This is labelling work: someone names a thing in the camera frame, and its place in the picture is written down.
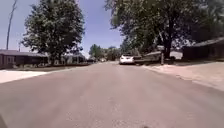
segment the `sidewalk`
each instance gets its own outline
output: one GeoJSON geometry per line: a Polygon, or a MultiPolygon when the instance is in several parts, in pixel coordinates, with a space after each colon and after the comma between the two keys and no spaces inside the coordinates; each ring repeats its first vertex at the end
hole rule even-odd
{"type": "Polygon", "coordinates": [[[0,70],[0,83],[6,83],[6,82],[14,81],[14,80],[31,78],[34,76],[39,76],[44,74],[47,74],[47,72],[0,70]]]}
{"type": "Polygon", "coordinates": [[[190,66],[164,65],[143,66],[146,69],[174,75],[181,79],[191,80],[224,91],[224,63],[213,62],[190,66]]]}

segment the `residential house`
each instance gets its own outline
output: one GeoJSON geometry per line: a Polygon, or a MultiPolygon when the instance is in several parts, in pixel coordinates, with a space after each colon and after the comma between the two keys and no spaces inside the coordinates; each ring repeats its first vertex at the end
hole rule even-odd
{"type": "Polygon", "coordinates": [[[224,59],[224,37],[183,48],[183,59],[224,59]]]}
{"type": "Polygon", "coordinates": [[[13,65],[38,65],[41,63],[48,63],[48,56],[38,53],[0,49],[0,69],[13,68],[13,65]]]}
{"type": "Polygon", "coordinates": [[[74,64],[86,62],[85,56],[81,53],[77,55],[65,55],[62,57],[63,64],[74,64]]]}

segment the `asphalt road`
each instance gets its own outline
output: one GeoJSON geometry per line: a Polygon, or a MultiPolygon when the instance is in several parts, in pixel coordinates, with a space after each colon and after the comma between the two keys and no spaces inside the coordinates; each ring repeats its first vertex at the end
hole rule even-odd
{"type": "Polygon", "coordinates": [[[0,85],[0,128],[224,128],[224,92],[97,64],[0,85]]]}

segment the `sky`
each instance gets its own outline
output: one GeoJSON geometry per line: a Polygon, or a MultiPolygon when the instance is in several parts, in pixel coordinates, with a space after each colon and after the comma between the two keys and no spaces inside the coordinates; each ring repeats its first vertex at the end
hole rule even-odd
{"type": "MultiPolygon", "coordinates": [[[[17,9],[10,33],[10,50],[18,50],[18,42],[26,32],[24,22],[31,12],[30,5],[37,4],[39,0],[18,0],[17,9]]],[[[109,46],[119,47],[123,38],[118,30],[111,30],[110,12],[105,11],[105,0],[79,0],[78,4],[85,18],[85,35],[81,46],[84,48],[83,54],[87,56],[92,44],[98,44],[103,48],[109,46]]],[[[0,0],[0,49],[6,47],[6,35],[9,22],[9,14],[14,0],[0,0]]],[[[21,51],[29,51],[29,48],[21,47],[21,51]]]]}

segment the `parked car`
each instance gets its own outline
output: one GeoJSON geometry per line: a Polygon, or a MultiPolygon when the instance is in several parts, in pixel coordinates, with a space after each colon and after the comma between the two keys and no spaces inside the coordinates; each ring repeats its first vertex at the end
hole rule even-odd
{"type": "Polygon", "coordinates": [[[105,58],[101,58],[100,62],[106,62],[107,60],[105,58]]]}
{"type": "Polygon", "coordinates": [[[124,54],[120,57],[119,64],[134,64],[134,56],[130,54],[124,54]]]}

